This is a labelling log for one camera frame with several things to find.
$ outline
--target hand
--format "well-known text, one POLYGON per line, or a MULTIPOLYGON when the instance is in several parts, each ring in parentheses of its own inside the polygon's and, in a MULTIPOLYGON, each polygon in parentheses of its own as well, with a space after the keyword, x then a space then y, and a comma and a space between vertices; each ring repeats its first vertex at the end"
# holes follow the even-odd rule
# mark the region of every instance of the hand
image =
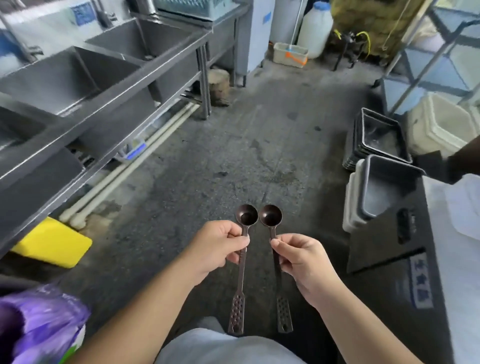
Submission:
POLYGON ((300 234, 283 234, 270 243, 280 255, 282 270, 295 279, 300 293, 313 307, 325 290, 342 284, 318 240, 300 234))
POLYGON ((179 259, 193 269, 195 285, 200 284, 211 271, 223 267, 226 259, 239 263, 236 251, 250 242, 248 236, 241 236, 241 227, 228 220, 209 221, 194 236, 180 254, 179 259))

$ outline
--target purple plastic bag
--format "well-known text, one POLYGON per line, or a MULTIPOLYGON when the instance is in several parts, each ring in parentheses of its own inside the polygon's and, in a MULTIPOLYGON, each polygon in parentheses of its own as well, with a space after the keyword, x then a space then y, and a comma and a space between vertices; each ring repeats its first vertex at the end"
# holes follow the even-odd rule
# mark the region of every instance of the purple plastic bag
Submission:
POLYGON ((51 284, 1 297, 0 307, 8 306, 19 311, 24 321, 23 334, 13 348, 13 364, 57 364, 90 316, 80 300, 51 284))

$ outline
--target left hand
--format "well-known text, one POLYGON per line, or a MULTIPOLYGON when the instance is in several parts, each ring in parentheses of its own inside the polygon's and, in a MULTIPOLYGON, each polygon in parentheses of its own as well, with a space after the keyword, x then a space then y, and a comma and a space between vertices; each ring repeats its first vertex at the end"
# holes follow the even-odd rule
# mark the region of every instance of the left hand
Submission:
POLYGON ((250 242, 241 236, 241 227, 228 220, 209 221, 198 231, 179 259, 195 273, 195 285, 200 284, 211 271, 223 267, 226 260, 239 263, 236 251, 250 242))

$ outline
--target faucet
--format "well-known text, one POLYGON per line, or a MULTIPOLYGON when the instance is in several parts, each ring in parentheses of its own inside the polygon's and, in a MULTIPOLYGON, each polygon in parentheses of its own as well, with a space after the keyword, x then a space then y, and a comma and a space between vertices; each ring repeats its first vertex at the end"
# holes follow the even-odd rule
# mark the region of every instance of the faucet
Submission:
POLYGON ((24 56, 24 58, 30 63, 36 62, 37 61, 36 55, 43 54, 42 48, 40 48, 39 46, 29 47, 28 45, 26 45, 21 40, 21 37, 18 36, 17 32, 12 28, 10 23, 5 18, 5 14, 2 12, 0 12, 0 20, 5 25, 5 28, 10 32, 12 37, 15 38, 15 41, 17 42, 18 47, 20 48, 20 51, 22 52, 22 55, 24 56))
POLYGON ((107 13, 105 7, 103 6, 102 0, 92 0, 93 7, 95 8, 96 16, 98 21, 104 28, 113 27, 113 22, 117 20, 115 13, 107 13))

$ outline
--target right hand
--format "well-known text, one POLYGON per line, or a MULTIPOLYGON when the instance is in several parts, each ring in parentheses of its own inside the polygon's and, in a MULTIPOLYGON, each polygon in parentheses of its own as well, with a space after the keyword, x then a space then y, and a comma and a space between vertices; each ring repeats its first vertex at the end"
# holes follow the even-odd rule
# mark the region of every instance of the right hand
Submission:
POLYGON ((270 244, 280 255, 282 270, 295 279, 300 293, 310 305, 315 307, 323 293, 342 285, 318 240, 301 234, 283 234, 270 244))

